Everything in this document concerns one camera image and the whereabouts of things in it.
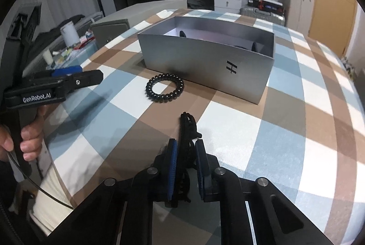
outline black bracelet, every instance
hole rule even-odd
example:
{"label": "black bracelet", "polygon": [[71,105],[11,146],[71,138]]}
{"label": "black bracelet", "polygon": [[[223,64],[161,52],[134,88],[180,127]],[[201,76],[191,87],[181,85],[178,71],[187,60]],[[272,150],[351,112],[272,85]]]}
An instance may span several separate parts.
{"label": "black bracelet", "polygon": [[[169,93],[169,94],[156,94],[153,92],[152,87],[163,80],[169,80],[172,81],[176,84],[176,89]],[[176,75],[172,75],[172,74],[159,74],[156,75],[155,77],[152,77],[151,80],[149,80],[149,82],[146,85],[146,94],[147,96],[155,102],[168,102],[168,101],[172,101],[172,99],[176,99],[178,96],[181,95],[182,91],[184,90],[184,82],[183,80]]]}

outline metal screw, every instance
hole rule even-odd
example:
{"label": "metal screw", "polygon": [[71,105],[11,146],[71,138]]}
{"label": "metal screw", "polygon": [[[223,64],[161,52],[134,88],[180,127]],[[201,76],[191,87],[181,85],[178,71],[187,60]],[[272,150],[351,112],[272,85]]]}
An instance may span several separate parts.
{"label": "metal screw", "polygon": [[257,183],[259,183],[261,186],[267,186],[269,184],[269,181],[266,178],[259,178],[257,180]]}
{"label": "metal screw", "polygon": [[113,186],[115,184],[115,179],[114,178],[105,179],[104,184],[106,186]]}
{"label": "metal screw", "polygon": [[226,169],[225,168],[222,168],[222,167],[218,167],[214,170],[214,172],[217,174],[217,175],[223,175],[225,172],[226,172]]}
{"label": "metal screw", "polygon": [[154,175],[158,172],[158,169],[155,167],[151,167],[147,169],[147,173],[149,173],[149,175]]}

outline metallic storage box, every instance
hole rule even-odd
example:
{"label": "metallic storage box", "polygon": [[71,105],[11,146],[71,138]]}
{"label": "metallic storage box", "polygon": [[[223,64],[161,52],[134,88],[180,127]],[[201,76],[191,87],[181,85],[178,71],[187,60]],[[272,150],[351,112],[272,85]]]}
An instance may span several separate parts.
{"label": "metallic storage box", "polygon": [[138,40],[148,69],[256,104],[274,63],[273,33],[230,21],[172,17],[138,34]]}

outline silver suitcase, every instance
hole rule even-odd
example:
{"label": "silver suitcase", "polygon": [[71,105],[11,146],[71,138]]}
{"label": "silver suitcase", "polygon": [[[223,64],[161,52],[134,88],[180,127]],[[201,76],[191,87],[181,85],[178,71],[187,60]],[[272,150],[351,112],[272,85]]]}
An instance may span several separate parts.
{"label": "silver suitcase", "polygon": [[269,22],[272,22],[274,24],[281,25],[281,26],[285,25],[284,16],[261,11],[260,9],[257,9],[255,7],[250,7],[250,6],[242,7],[240,10],[240,15],[266,20],[266,21],[269,21]]}

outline wooden door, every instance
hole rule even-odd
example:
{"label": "wooden door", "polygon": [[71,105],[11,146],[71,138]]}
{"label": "wooden door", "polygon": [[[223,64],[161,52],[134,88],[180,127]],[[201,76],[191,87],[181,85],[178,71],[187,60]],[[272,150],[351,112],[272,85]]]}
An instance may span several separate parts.
{"label": "wooden door", "polygon": [[308,36],[341,58],[351,39],[356,7],[356,0],[315,0]]}

